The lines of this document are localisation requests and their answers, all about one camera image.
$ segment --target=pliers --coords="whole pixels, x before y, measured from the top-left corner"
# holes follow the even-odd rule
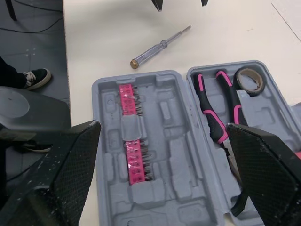
[[[239,97],[237,95],[235,88],[233,87],[230,78],[228,77],[226,72],[218,71],[216,74],[216,79],[220,84],[224,92],[224,95],[227,99],[228,108],[230,111],[230,122],[234,124],[247,126],[246,119],[241,109]],[[194,82],[194,87],[197,96],[199,97],[200,100],[201,110],[203,114],[206,115],[208,120],[208,125],[210,128],[210,137],[214,142],[218,143],[219,145],[221,145],[223,149],[225,149],[231,171],[235,176],[235,178],[237,179],[239,185],[242,187],[237,163],[235,161],[234,153],[231,148],[228,134],[226,132],[224,124],[217,116],[213,108],[211,107],[211,104],[206,94],[204,78],[202,74],[197,73],[193,76],[193,80],[194,80],[193,82]],[[238,197],[237,203],[231,209],[231,212],[235,217],[238,216],[244,210],[247,198],[248,196],[246,195],[246,191],[242,187],[242,193]]]

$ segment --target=sneaker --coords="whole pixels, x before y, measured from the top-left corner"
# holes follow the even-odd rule
[[[46,68],[23,72],[23,74],[27,79],[26,85],[23,87],[26,90],[33,90],[44,86],[51,78],[51,73]]]

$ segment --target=black cable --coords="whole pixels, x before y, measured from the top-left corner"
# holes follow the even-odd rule
[[[62,17],[62,18],[59,18],[59,19],[58,19],[57,21],[55,21],[50,27],[48,27],[48,28],[46,28],[46,29],[44,29],[44,30],[42,30],[42,31],[38,31],[38,32],[23,32],[23,31],[16,31],[16,30],[11,30],[11,29],[6,29],[6,28],[2,28],[2,27],[0,27],[0,30],[4,30],[4,31],[8,31],[8,32],[17,32],[17,33],[26,33],[26,34],[36,34],[36,33],[44,32],[44,31],[46,31],[46,30],[52,28],[57,22],[59,22],[59,21],[62,20],[62,19],[63,19],[63,17]]]
[[[29,167],[27,167],[26,169],[24,169],[21,173],[19,173],[19,174],[15,175],[14,177],[8,179],[8,180],[6,181],[6,183],[8,183],[8,182],[10,182],[10,181],[12,181],[12,180],[18,178],[19,176],[23,175],[23,174],[26,173],[33,165],[30,165]]]
[[[26,3],[23,3],[23,2],[20,2],[20,1],[17,1],[17,0],[14,0],[14,1],[17,2],[17,3],[19,3],[19,4],[21,4],[21,5],[29,6],[29,7],[32,7],[32,8],[38,8],[38,9],[42,9],[42,10],[46,10],[46,11],[63,13],[62,10],[58,10],[58,9],[41,8],[41,7],[37,7],[37,6],[28,5]]]

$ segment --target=voltage tester screwdriver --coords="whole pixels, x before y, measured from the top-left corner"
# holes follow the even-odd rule
[[[157,55],[161,50],[167,48],[167,46],[176,38],[178,38],[181,34],[183,34],[185,31],[189,30],[191,26],[186,27],[183,31],[178,32],[174,36],[170,37],[167,40],[162,40],[159,44],[154,45],[152,48],[149,50],[145,51],[135,59],[131,60],[131,67],[133,69],[137,69],[141,64],[145,63],[155,55]]]

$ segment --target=gray plastic tool case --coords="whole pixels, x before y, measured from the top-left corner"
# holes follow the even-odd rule
[[[215,74],[222,69],[233,79],[245,66],[267,80],[265,90],[257,97],[238,91],[249,126],[276,134],[294,152],[301,150],[300,123],[266,66],[258,61],[194,67],[187,73],[187,82],[175,71],[161,71],[103,78],[93,84],[94,118],[103,127],[96,160],[100,226],[225,224],[223,214],[230,213],[240,189],[225,151],[209,136],[191,75],[203,74],[209,101],[226,124],[226,99]],[[127,178],[123,139],[134,131],[122,132],[118,89],[124,83],[138,87],[143,116],[132,130],[139,130],[148,145],[155,178],[132,186]],[[237,226],[263,225],[250,199],[244,212],[231,218]]]

